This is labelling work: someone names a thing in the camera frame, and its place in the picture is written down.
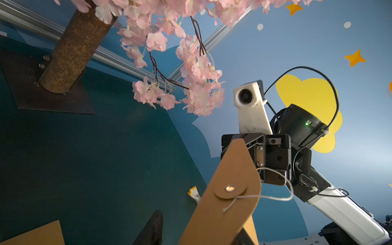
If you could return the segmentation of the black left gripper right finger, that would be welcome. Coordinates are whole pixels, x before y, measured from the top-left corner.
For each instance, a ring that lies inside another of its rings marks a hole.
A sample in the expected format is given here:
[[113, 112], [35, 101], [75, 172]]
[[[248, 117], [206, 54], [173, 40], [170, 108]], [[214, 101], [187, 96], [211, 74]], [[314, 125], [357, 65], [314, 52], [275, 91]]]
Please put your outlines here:
[[237, 234], [231, 245], [255, 245], [244, 228]]

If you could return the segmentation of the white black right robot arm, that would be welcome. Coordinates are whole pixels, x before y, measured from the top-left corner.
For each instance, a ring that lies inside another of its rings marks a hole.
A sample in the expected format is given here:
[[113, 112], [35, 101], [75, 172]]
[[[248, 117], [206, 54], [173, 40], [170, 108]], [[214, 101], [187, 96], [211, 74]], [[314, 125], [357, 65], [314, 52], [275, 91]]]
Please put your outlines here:
[[239, 133], [224, 135], [222, 147], [241, 138], [245, 141], [262, 183], [288, 186], [301, 201], [330, 218], [333, 226], [322, 230], [344, 243], [385, 245], [392, 235], [352, 200], [349, 193], [334, 187], [311, 166], [311, 147], [328, 132], [317, 117], [297, 105], [268, 119], [264, 105], [240, 103]]

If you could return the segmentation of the brown kraft file bag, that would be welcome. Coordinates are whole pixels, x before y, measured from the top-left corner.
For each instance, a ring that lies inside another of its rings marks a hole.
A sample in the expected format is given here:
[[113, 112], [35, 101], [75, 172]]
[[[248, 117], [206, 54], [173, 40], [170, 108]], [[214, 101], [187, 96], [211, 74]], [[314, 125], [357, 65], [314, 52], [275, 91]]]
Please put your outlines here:
[[253, 214], [261, 179], [243, 139], [228, 146], [182, 234], [181, 245], [234, 245]]

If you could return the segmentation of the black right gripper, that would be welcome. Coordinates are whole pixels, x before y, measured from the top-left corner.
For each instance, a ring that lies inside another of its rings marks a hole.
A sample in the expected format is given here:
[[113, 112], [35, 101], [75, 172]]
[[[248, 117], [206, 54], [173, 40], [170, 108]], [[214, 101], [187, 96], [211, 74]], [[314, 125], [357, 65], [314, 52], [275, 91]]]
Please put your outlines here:
[[327, 125], [295, 104], [280, 110], [270, 125], [271, 135], [223, 135], [222, 151], [226, 151], [232, 140], [242, 138], [264, 183], [326, 185], [326, 180], [311, 166], [311, 147], [325, 135]]

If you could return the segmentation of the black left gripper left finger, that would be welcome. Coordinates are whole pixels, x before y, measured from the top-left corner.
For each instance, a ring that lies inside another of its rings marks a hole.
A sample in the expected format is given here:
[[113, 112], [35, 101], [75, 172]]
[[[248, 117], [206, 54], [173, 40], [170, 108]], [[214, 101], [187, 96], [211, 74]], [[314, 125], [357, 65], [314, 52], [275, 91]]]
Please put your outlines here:
[[156, 210], [148, 220], [133, 245], [161, 245], [163, 237], [163, 214]]

